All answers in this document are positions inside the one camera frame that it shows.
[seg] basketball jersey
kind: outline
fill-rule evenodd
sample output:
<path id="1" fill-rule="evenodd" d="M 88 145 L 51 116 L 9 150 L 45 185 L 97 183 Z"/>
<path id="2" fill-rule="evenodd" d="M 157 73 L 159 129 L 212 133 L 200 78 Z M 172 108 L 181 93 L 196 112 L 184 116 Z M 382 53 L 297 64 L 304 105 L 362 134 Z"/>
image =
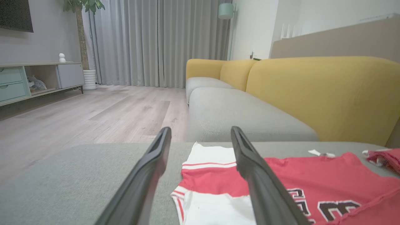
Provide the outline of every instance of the basketball jersey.
<path id="1" fill-rule="evenodd" d="M 400 179 L 375 174 L 352 153 L 265 160 L 311 224 L 398 224 Z M 181 174 L 171 194 L 181 225 L 256 224 L 232 148 L 196 143 Z"/>

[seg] red fabric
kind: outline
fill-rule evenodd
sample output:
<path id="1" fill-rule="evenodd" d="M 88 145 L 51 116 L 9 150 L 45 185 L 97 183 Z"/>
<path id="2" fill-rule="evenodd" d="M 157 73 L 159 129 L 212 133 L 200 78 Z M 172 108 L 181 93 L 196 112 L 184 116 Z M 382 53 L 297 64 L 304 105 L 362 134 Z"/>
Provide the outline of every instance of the red fabric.
<path id="1" fill-rule="evenodd" d="M 376 162 L 379 157 L 386 160 L 386 166 L 396 173 L 400 174 L 400 149 L 391 149 L 387 151 L 368 151 L 368 161 Z"/>
<path id="2" fill-rule="evenodd" d="M 393 196 L 400 198 L 400 179 L 375 174 L 352 153 L 345 153 L 336 158 L 265 160 L 284 186 L 292 190 L 289 193 L 299 206 L 306 206 L 307 218 L 311 222 L 325 224 L 332 220 L 329 224 L 348 224 L 351 221 L 351 224 L 375 225 L 377 223 L 370 223 L 372 220 L 364 220 L 358 215 L 369 213 L 366 217 L 369 218 L 372 217 L 371 209 L 386 206 L 400 208 L 400 201 L 391 202 L 388 199 L 388 193 L 394 193 Z M 179 186 L 191 191 L 216 195 L 228 193 L 233 197 L 249 194 L 247 182 L 240 176 L 236 167 L 183 169 L 182 176 L 183 180 Z M 332 204 L 341 205 L 343 209 L 346 207 L 350 213 L 341 217 L 339 210 L 330 208 Z M 391 221 L 397 214 L 389 213 L 391 210 L 386 213 L 388 215 L 385 218 L 379 216 L 379 224 L 392 224 Z"/>

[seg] drawer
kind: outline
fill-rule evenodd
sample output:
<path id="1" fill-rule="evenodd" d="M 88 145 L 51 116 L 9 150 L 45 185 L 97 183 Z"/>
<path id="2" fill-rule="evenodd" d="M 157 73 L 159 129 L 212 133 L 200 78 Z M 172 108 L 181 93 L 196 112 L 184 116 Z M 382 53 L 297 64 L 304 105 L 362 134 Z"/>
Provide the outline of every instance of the drawer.
<path id="1" fill-rule="evenodd" d="M 18 84 L 0 84 L 0 101 L 25 96 L 25 88 L 23 83 Z"/>
<path id="2" fill-rule="evenodd" d="M 22 81 L 19 68 L 0 68 L 0 84 Z"/>

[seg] curtain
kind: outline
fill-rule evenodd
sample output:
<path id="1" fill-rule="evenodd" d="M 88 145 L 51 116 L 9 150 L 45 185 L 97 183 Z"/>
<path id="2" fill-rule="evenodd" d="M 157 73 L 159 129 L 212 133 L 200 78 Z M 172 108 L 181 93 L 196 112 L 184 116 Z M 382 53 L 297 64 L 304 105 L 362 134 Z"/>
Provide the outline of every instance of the curtain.
<path id="1" fill-rule="evenodd" d="M 90 21 L 98 83 L 184 88 L 190 58 L 227 58 L 231 0 L 103 0 Z"/>
<path id="2" fill-rule="evenodd" d="M 191 58 L 226 60 L 229 20 L 218 19 L 218 6 L 228 0 L 158 0 L 159 60 L 164 87 L 184 88 Z"/>

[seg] tv cabinet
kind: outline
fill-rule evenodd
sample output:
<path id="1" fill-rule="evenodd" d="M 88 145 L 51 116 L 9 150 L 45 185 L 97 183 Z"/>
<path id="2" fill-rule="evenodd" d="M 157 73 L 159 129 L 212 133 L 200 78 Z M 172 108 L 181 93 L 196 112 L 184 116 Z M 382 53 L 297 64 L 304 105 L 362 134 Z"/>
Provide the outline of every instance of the tv cabinet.
<path id="1" fill-rule="evenodd" d="M 31 91 L 28 76 L 43 81 L 46 90 Z M 50 94 L 84 84 L 80 62 L 0 64 L 0 106 Z"/>

